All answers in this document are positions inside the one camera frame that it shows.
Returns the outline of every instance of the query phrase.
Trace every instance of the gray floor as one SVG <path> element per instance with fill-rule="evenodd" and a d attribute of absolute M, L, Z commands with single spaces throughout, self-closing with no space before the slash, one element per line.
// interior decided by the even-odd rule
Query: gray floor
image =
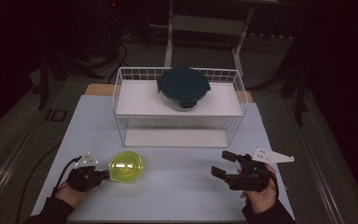
<path fill-rule="evenodd" d="M 290 44 L 290 40 L 279 38 L 247 38 L 241 52 L 245 86 L 272 77 Z M 123 41 L 123 45 L 128 50 L 128 65 L 163 66 L 165 46 L 129 41 Z M 172 65 L 234 68 L 229 49 L 184 46 L 174 47 Z M 98 73 L 107 77 L 113 69 L 111 66 Z M 37 73 L 32 75 L 34 79 L 37 79 Z M 106 80 L 93 80 L 78 74 L 68 77 L 66 82 L 51 78 L 50 98 L 45 110 L 37 110 L 39 96 L 29 93 L 0 120 L 0 167 L 11 151 L 23 149 L 15 171 L 0 192 L 0 223 L 14 222 L 27 176 L 36 162 L 63 139 L 80 95 L 90 83 Z M 279 94 L 281 85 L 274 84 L 252 92 L 252 95 L 260 109 L 272 148 L 296 158 L 293 163 L 279 165 L 296 222 L 358 223 L 358 187 L 312 93 L 307 91 L 306 94 L 309 112 L 303 114 L 304 127 L 301 128 L 294 121 L 294 100 L 283 99 Z M 49 109 L 65 110 L 68 117 L 64 122 L 45 121 Z M 55 152 L 37 168 L 26 191 L 21 220 L 30 215 Z"/>

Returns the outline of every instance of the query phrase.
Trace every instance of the dark background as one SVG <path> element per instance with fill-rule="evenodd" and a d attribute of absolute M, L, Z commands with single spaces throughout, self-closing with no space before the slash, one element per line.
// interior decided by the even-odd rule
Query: dark background
<path fill-rule="evenodd" d="M 141 2 L 123 4 L 127 13 L 121 19 L 145 33 L 142 24 L 166 23 L 165 13 L 150 12 L 167 11 L 168 1 Z M 358 183 L 358 1 L 319 1 L 317 6 L 321 10 L 304 24 L 285 61 L 308 65 L 307 86 Z M 28 75 L 39 67 L 45 46 L 84 56 L 73 16 L 71 2 L 0 0 L 0 118 L 32 88 Z"/>

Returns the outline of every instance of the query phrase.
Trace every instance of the person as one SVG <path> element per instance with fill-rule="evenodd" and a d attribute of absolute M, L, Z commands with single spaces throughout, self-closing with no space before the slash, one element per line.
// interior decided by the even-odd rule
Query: person
<path fill-rule="evenodd" d="M 275 170 L 266 164 L 266 167 L 276 174 Z M 68 216 L 75 211 L 84 197 L 93 192 L 79 192 L 68 186 L 66 182 L 60 185 L 60 190 L 53 198 L 47 198 L 45 206 L 39 215 L 29 217 L 24 224 L 64 224 Z M 246 190 L 241 194 L 247 198 L 242 209 L 249 224 L 294 224 L 290 214 L 276 198 L 277 190 L 272 179 L 261 192 Z"/>

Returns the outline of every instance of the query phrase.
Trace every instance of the yellow bowl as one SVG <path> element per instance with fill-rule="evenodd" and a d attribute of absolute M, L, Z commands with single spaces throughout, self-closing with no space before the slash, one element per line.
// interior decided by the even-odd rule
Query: yellow bowl
<path fill-rule="evenodd" d="M 120 182 L 134 180 L 143 169 L 141 157 L 133 151 L 120 152 L 109 163 L 110 179 Z"/>

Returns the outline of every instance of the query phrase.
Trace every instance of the white table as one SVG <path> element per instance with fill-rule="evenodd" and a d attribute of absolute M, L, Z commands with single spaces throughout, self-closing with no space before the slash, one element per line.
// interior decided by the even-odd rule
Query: white table
<path fill-rule="evenodd" d="M 144 171 L 132 183 L 104 181 L 75 212 L 71 221 L 101 222 L 236 222 L 244 221 L 240 192 L 211 175 L 214 165 L 235 174 L 237 163 L 223 160 L 228 150 L 252 154 L 257 146 L 270 148 L 256 104 L 250 103 L 231 145 L 226 148 L 123 147 L 112 113 L 111 96 L 83 95 L 36 201 L 38 214 L 65 164 L 90 151 L 105 170 L 119 152 L 132 150 L 143 159 Z M 278 167 L 280 200 L 293 215 Z"/>

